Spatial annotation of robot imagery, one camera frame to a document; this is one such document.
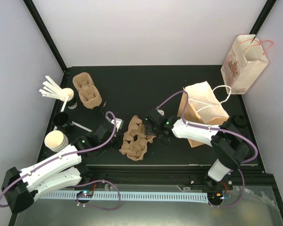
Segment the brown pulp cup carrier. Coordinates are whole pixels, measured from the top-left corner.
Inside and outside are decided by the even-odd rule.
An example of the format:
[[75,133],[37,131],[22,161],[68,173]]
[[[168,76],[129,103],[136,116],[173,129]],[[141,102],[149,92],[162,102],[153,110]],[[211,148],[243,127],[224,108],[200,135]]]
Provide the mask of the brown pulp cup carrier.
[[145,134],[145,125],[137,115],[134,115],[129,122],[128,131],[124,133],[119,151],[133,161],[141,161],[147,153],[148,143],[153,143],[154,138],[155,136]]

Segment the brown paper bag white handles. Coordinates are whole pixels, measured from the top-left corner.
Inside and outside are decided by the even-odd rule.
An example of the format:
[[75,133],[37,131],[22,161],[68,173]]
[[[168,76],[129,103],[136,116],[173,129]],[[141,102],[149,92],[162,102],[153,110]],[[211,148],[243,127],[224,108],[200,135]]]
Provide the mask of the brown paper bag white handles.
[[[225,88],[228,96],[219,101],[214,91],[218,88]],[[222,107],[231,95],[232,88],[227,85],[211,88],[207,81],[196,83],[184,88],[177,115],[184,114],[184,119],[196,123],[208,125],[221,125],[229,119],[229,115]]]

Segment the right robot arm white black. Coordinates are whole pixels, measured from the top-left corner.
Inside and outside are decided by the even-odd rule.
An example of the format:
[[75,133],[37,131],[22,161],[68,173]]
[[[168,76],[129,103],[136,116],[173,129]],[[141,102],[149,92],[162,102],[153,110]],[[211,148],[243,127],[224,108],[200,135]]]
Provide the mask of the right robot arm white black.
[[210,190],[217,190],[224,177],[238,170],[246,161],[250,149],[256,148],[227,121],[222,125],[206,125],[179,116],[167,118],[162,110],[154,109],[144,118],[143,123],[147,136],[156,136],[165,144],[169,144],[170,138],[175,137],[199,141],[212,147],[217,160],[200,179],[200,184]]

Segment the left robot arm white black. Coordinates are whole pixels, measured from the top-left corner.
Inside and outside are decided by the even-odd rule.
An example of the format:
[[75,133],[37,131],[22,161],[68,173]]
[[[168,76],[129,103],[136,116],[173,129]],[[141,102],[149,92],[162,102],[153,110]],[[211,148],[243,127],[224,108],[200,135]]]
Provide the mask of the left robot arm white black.
[[92,173],[84,162],[88,153],[111,147],[118,149],[123,136],[117,126],[106,122],[33,166],[8,169],[1,186],[0,207],[8,207],[16,214],[51,192],[66,187],[88,187],[92,182]]

